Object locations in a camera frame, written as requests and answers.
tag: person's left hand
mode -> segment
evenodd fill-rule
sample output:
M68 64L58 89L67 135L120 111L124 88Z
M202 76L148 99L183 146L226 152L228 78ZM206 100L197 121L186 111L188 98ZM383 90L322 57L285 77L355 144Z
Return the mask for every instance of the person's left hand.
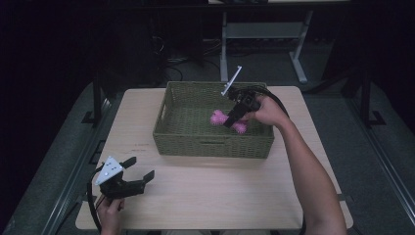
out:
M101 221L101 235L116 235L121 232L121 215L124 208L124 199L110 201L104 195L98 200L97 214Z

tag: basket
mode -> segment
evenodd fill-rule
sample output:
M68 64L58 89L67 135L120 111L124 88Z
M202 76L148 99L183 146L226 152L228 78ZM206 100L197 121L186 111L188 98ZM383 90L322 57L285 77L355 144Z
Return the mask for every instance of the basket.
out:
M153 137L161 155L265 159L274 141L273 127L250 120L248 130L212 125L214 110L228 114L235 102L220 94L224 82L170 81L165 89ZM235 82L235 87L265 83Z

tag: pink plush toy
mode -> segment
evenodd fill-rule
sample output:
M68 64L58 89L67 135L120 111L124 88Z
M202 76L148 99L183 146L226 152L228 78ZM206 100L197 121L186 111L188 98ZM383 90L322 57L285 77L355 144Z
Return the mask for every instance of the pink plush toy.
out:
M215 110L210 117L210 123L213 125L220 125L225 123L227 119L228 116L226 114L220 110ZM232 128L234 128L239 134L243 134L247 131L248 122L245 120L238 120L232 125Z

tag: human hand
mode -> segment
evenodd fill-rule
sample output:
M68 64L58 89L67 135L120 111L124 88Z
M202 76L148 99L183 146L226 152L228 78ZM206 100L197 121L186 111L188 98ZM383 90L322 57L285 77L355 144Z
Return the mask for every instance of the human hand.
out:
M281 128L286 121L290 120L280 106L268 96L258 96L256 100L261 104L256 112L249 112L242 120L256 119L264 124L275 125Z
M97 203L97 213L101 221L101 235L116 235L121 232L121 215L124 199L110 200L101 195Z

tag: human arm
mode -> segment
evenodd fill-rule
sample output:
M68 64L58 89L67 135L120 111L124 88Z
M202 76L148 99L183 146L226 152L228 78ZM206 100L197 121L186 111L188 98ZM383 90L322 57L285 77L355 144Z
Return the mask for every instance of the human arm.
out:
M336 189L327 171L303 140L295 124L269 97L258 97L261 107L244 119L275 125L287 150L297 196L307 225L305 234L346 234L346 223Z
M124 207L124 199L109 200L101 195L97 203L97 214L101 222L101 235L118 235L121 233L120 210Z

